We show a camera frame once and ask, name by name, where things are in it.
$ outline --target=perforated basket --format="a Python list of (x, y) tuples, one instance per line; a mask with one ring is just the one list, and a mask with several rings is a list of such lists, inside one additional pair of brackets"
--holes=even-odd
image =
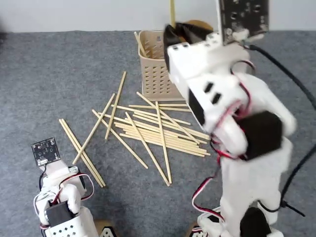
[(138, 48), (142, 70), (142, 93), (149, 100), (184, 100), (176, 86), (169, 80), (168, 70), (163, 56), (163, 32), (141, 31), (140, 42), (147, 57)]

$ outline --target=black cable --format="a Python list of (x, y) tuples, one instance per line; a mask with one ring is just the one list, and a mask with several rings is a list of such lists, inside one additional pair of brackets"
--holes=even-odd
[[(287, 76), (289, 76), (294, 83), (303, 91), (303, 93), (306, 95), (306, 97), (308, 98), (308, 100), (311, 102), (314, 110), (316, 110), (316, 98), (313, 96), (313, 94), (303, 85), (303, 83), (297, 78), (295, 77), (285, 66), (283, 66), (277, 59), (275, 59), (273, 56), (271, 56), (268, 52), (266, 52), (265, 50), (263, 50), (262, 48), (256, 46), (256, 45), (244, 45), (245, 48), (253, 50), (253, 51), (257, 51), (259, 53), (261, 53), (262, 55), (264, 55), (266, 58), (268, 58), (272, 63), (274, 63), (279, 69), (281, 69), (281, 71), (283, 71)], [(300, 212), (299, 210), (297, 210), (296, 208), (294, 208), (293, 206), (289, 205), (286, 201), (284, 201), (284, 197), (285, 194), (288, 191), (288, 188), (290, 187), (295, 175), (298, 173), (298, 171), (303, 167), (303, 165), (310, 159), (313, 157), (313, 155), (316, 152), (316, 144), (314, 144), (313, 148), (303, 157), (303, 159), (297, 164), (297, 166), (293, 169), (292, 173), (290, 174), (290, 176), (288, 177), (288, 179), (286, 180), (286, 183), (283, 187), (283, 190), (281, 192), (281, 200), (280, 200), (280, 207), (276, 210), (270, 210), (268, 208), (266, 208), (260, 201), (258, 201), (260, 203), (260, 205), (268, 212), (277, 212), (279, 211), (279, 209), (281, 207), (288, 207), (291, 210), (297, 212), (298, 214), (302, 215), (305, 217), (304, 213)]]
[(41, 229), (40, 233), (41, 233), (41, 236), (46, 237), (45, 230)]
[(45, 168), (44, 168), (44, 171), (43, 173), (39, 176), (39, 191), (41, 191), (41, 180), (43, 179), (43, 176), (46, 172), (46, 168), (47, 168), (47, 164), (45, 164)]
[(267, 51), (263, 50), (262, 48), (256, 46), (256, 45), (245, 45), (244, 46), (247, 49), (250, 49), (252, 51), (257, 51), (261, 53), (263, 56), (268, 58), (271, 62), (273, 62), (281, 71), (283, 71), (289, 78), (291, 78), (294, 83), (303, 91), (303, 93), (307, 96), (308, 100), (311, 102), (314, 110), (316, 110), (316, 98), (313, 96), (313, 94), (303, 85), (303, 83), (294, 76), (285, 66), (283, 66), (277, 59), (275, 59), (273, 56), (271, 56)]

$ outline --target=gray carpet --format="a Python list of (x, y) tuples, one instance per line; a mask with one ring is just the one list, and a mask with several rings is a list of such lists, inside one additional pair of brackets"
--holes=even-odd
[[(288, 66), (313, 92), (316, 90), (316, 32), (269, 33), (258, 44)], [(40, 171), (30, 144), (54, 136), (62, 158), (71, 164), (76, 152), (58, 123), (64, 118), (83, 142), (96, 122), (92, 108), (102, 110), (117, 92), (127, 71), (120, 104), (143, 104), (141, 74), (132, 32), (68, 32), (9, 34), (0, 48), (0, 236), (40, 236), (33, 212)], [(258, 76), (264, 79), (293, 112), (299, 128), (291, 168), (316, 141), (315, 113), (303, 93), (269, 61), (252, 54)], [(194, 122), (189, 113), (170, 115)], [(145, 170), (110, 135), (104, 140), (100, 126), (86, 151), (108, 187), (96, 185), (85, 202), (94, 218), (111, 220), (124, 237), (181, 237), (199, 213), (191, 195), (215, 169), (215, 157), (198, 158), (169, 151), (173, 181), (167, 187), (141, 143), (126, 141), (149, 165)], [(162, 148), (152, 145), (165, 170)], [(87, 171), (82, 162), (80, 169)], [(312, 160), (296, 177), (286, 199), (306, 213), (301, 218), (288, 209), (276, 225), (286, 237), (315, 236), (316, 162)], [(199, 198), (202, 205), (217, 207), (221, 179)]]

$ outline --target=brown object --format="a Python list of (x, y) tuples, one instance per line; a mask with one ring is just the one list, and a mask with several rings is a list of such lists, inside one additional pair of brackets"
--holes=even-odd
[(195, 25), (195, 26), (200, 26), (200, 27), (203, 27), (205, 29), (213, 31), (213, 27), (211, 27), (211, 25), (209, 25), (208, 23), (206, 23), (204, 21), (190, 20), (190, 21), (187, 21), (186, 23), (191, 24), (191, 25)]
[(145, 49), (138, 49), (142, 72), (142, 93), (152, 101), (183, 101), (177, 87), (169, 80), (164, 61), (163, 31), (141, 31), (139, 40)]

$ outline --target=scattered chopstick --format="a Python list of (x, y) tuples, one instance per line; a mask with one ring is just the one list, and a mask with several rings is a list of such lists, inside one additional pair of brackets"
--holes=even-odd
[[(75, 137), (75, 135), (73, 134), (73, 132), (70, 130), (69, 126), (67, 125), (66, 121), (64, 119), (60, 119), (59, 120), (60, 124), (62, 125), (63, 129), (65, 130), (67, 136), (69, 137), (69, 140), (71, 141), (71, 143), (73, 144), (74, 148), (76, 149), (77, 152), (80, 151), (81, 149), (81, 145), (78, 142), (77, 138)], [(97, 181), (97, 183), (100, 185), (101, 188), (105, 187), (105, 183), (101, 177), (101, 175), (99, 174), (99, 172), (97, 171), (97, 169), (94, 167), (94, 165), (92, 164), (91, 160), (89, 159), (88, 155), (86, 154), (86, 152), (83, 152), (81, 155), (81, 159), (83, 160), (84, 164), (87, 166), (87, 168), (89, 169), (89, 171), (91, 172), (92, 176), (95, 178), (95, 180)]]
[(187, 107), (187, 104), (159, 104), (161, 107)]
[(160, 175), (162, 176), (163, 180), (165, 181), (166, 185), (169, 187), (170, 184), (169, 184), (169, 182), (168, 182), (168, 180), (167, 180), (165, 174), (163, 173), (163, 171), (162, 171), (160, 165), (158, 164), (158, 162), (157, 162), (157, 160), (156, 160), (154, 154), (152, 153), (152, 151), (151, 151), (150, 148), (148, 147), (148, 145), (147, 145), (146, 141), (144, 140), (142, 134), (139, 132), (138, 128), (137, 128), (136, 125), (134, 124), (134, 122), (133, 122), (132, 118), (129, 116), (129, 114), (128, 114), (127, 112), (125, 112), (125, 114), (126, 114), (127, 118), (129, 119), (129, 121), (131, 122), (132, 126), (134, 127), (135, 132), (137, 133), (137, 135), (138, 135), (139, 138), (141, 139), (141, 141), (142, 141), (144, 147), (146, 148), (146, 150), (147, 150), (149, 156), (152, 158), (152, 160), (153, 160), (153, 162), (154, 162), (156, 168), (158, 169), (158, 171), (159, 171)]
[[(132, 138), (132, 139), (141, 141), (141, 139), (136, 134), (135, 135), (127, 135), (127, 134), (124, 134), (124, 133), (120, 133), (119, 135), (121, 137), (127, 137), (127, 138)], [(162, 145), (161, 141), (159, 139), (157, 139), (157, 140), (146, 139), (146, 142), (152, 143), (152, 144), (155, 144), (155, 145), (159, 145), (159, 146)], [(193, 152), (191, 150), (185, 150), (184, 148), (175, 147), (175, 146), (172, 146), (172, 145), (169, 145), (169, 144), (166, 144), (166, 146), (168, 148), (170, 148), (170, 149), (177, 150), (177, 151), (184, 152), (184, 153), (188, 153), (188, 154), (191, 154), (191, 155), (194, 155), (194, 156), (205, 157), (205, 155), (202, 154), (202, 153)]]
[[(149, 115), (149, 116), (154, 116), (157, 117), (157, 114), (153, 114), (153, 113), (149, 113), (146, 111), (142, 111), (142, 110), (136, 110), (136, 109), (131, 109), (129, 107), (124, 107), (124, 106), (117, 106), (117, 109), (121, 109), (121, 110), (127, 110), (127, 111), (132, 111), (134, 113), (141, 113), (141, 114), (145, 114), (145, 115)], [(161, 116), (162, 119), (168, 119), (166, 116)], [(179, 119), (175, 119), (172, 118), (173, 120), (175, 120), (178, 123), (182, 123), (182, 124), (186, 124), (186, 125), (191, 125), (189, 122), (185, 122), (183, 120), (179, 120)]]
[[(115, 124), (116, 127), (123, 129), (125, 132), (133, 132), (134, 129), (132, 126), (129, 125), (124, 125), (124, 124)], [(160, 132), (152, 132), (143, 128), (138, 128), (138, 130), (140, 131), (140, 133), (144, 136), (148, 136), (148, 137), (153, 137), (153, 138), (157, 138), (157, 139), (161, 139), (161, 134)], [(165, 142), (170, 143), (170, 144), (175, 144), (175, 145), (181, 145), (181, 146), (187, 146), (187, 147), (192, 147), (192, 148), (199, 148), (199, 146), (196, 143), (191, 143), (188, 140), (184, 140), (181, 138), (174, 138), (171, 136), (166, 135), (165, 136)]]
[(135, 35), (136, 41), (137, 41), (137, 43), (138, 43), (138, 46), (139, 46), (139, 48), (140, 48), (140, 51), (143, 53), (143, 56), (146, 57), (146, 58), (148, 58), (148, 56), (147, 56), (147, 54), (146, 54), (146, 52), (145, 52), (145, 50), (144, 50), (144, 47), (143, 47), (142, 43), (140, 42), (139, 36), (138, 36), (138, 34), (136, 33), (136, 31), (134, 32), (134, 35)]
[[(155, 123), (155, 124), (158, 124), (158, 121), (156, 120), (153, 120), (153, 119), (149, 119), (149, 118), (145, 118), (143, 116), (140, 116), (140, 115), (133, 115), (133, 117), (135, 118), (138, 118), (138, 119), (141, 119), (141, 120), (145, 120), (147, 122), (152, 122), (152, 123)], [(174, 129), (174, 130), (177, 130), (177, 131), (182, 131), (181, 129), (179, 129), (178, 127), (175, 127), (174, 124), (170, 123), (170, 122), (167, 122), (167, 121), (162, 121), (162, 125), (165, 126), (165, 127), (168, 127), (168, 128), (171, 128), (171, 129)], [(198, 131), (195, 131), (195, 130), (192, 130), (192, 129), (189, 129), (189, 128), (184, 128), (182, 127), (187, 133), (191, 134), (191, 135), (194, 135), (196, 137), (199, 137), (199, 138), (203, 138), (205, 140), (209, 140), (209, 136), (204, 134), (204, 133), (201, 133), (201, 132), (198, 132)]]
[[(154, 104), (152, 102), (150, 102), (145, 96), (143, 96), (141, 93), (136, 92), (137, 95), (139, 97), (141, 97), (143, 100), (145, 100), (149, 105), (151, 105), (152, 107), (155, 107)], [(169, 115), (167, 115), (164, 111), (160, 110), (161, 114), (166, 116), (176, 127), (178, 127), (182, 132), (184, 132), (185, 134), (187, 134), (193, 141), (195, 141), (196, 143), (199, 144), (199, 141), (192, 136), (190, 133), (187, 132), (187, 130), (185, 130), (182, 126), (180, 126), (175, 120), (173, 120), (172, 118), (169, 117)]]
[(101, 118), (99, 118), (96, 122), (96, 124), (94, 125), (92, 131), (90, 132), (89, 136), (87, 137), (86, 141), (84, 142), (83, 146), (81, 147), (80, 151), (78, 152), (76, 158), (73, 161), (73, 164), (76, 164), (79, 157), (81, 156), (82, 152), (84, 151), (85, 147), (88, 145), (88, 142), (90, 141), (92, 135), (94, 134), (95, 130), (97, 129), (97, 127), (99, 126), (101, 119), (103, 118), (103, 116), (105, 115), (107, 109), (109, 108), (110, 104), (112, 103), (112, 100), (114, 98), (115, 94), (113, 93), (113, 95), (111, 96), (110, 100), (108, 101), (107, 105), (105, 106), (102, 114), (101, 114)]
[(111, 119), (109, 121), (109, 128), (107, 129), (107, 132), (105, 134), (105, 140), (108, 139), (108, 136), (109, 136), (109, 133), (110, 133), (110, 128), (112, 126), (113, 117), (114, 117), (115, 111), (117, 109), (117, 105), (118, 105), (119, 97), (120, 97), (120, 92), (122, 91), (123, 84), (124, 84), (124, 81), (125, 81), (125, 77), (126, 77), (126, 71), (124, 71), (122, 79), (121, 79), (120, 84), (119, 84), (118, 94), (117, 94), (117, 97), (115, 98), (115, 102), (114, 102), (114, 106), (113, 106), (113, 110), (112, 110), (112, 114), (111, 114)]
[[(94, 115), (96, 115), (98, 118), (102, 118), (100, 115), (98, 115), (98, 113), (95, 110), (92, 110), (92, 112), (94, 113)], [(109, 128), (108, 124), (101, 119), (101, 122), (107, 127)], [(111, 128), (110, 130), (113, 135), (129, 150), (129, 152), (131, 152), (131, 154), (146, 168), (148, 169), (148, 166), (143, 162), (143, 160), (129, 147), (129, 145), (127, 145), (126, 142), (124, 142), (124, 140)]]
[[(131, 107), (131, 108), (138, 108), (138, 109), (148, 109), (148, 110), (153, 110), (154, 109), (152, 106), (148, 106), (148, 105), (129, 105), (129, 107)], [(169, 107), (162, 107), (162, 106), (159, 106), (159, 108), (161, 110), (191, 112), (190, 109), (169, 108)]]
[(168, 179), (169, 179), (169, 183), (172, 184), (169, 159), (168, 159), (168, 154), (167, 154), (166, 142), (164, 140), (164, 133), (163, 133), (162, 123), (161, 123), (160, 109), (159, 109), (158, 101), (156, 101), (156, 111), (157, 111), (157, 116), (158, 116), (159, 129), (160, 129), (160, 134), (161, 134), (161, 143), (162, 143), (162, 148), (163, 148), (164, 160), (166, 162)]
[[(129, 121), (128, 121), (128, 120), (124, 120), (124, 119), (122, 119), (122, 118), (116, 118), (116, 120), (129, 124)], [(139, 122), (139, 121), (134, 121), (134, 122), (135, 122), (136, 126), (138, 126), (138, 127), (141, 127), (141, 128), (144, 128), (144, 129), (147, 129), (147, 130), (150, 130), (150, 131), (159, 132), (159, 128), (158, 128), (158, 127), (152, 126), (152, 125), (147, 124), (147, 123)], [(164, 131), (164, 133), (166, 133), (166, 134), (168, 134), (168, 135), (173, 135), (173, 136), (176, 136), (176, 137), (182, 137), (182, 138), (190, 139), (190, 137), (188, 137), (187, 135), (184, 135), (184, 134), (172, 132), (172, 131), (169, 131), (169, 130), (166, 130), (166, 129), (164, 129), (163, 131)], [(200, 143), (207, 144), (207, 142), (205, 142), (205, 141), (203, 141), (203, 140), (199, 140), (199, 139), (198, 139), (198, 141), (199, 141)]]

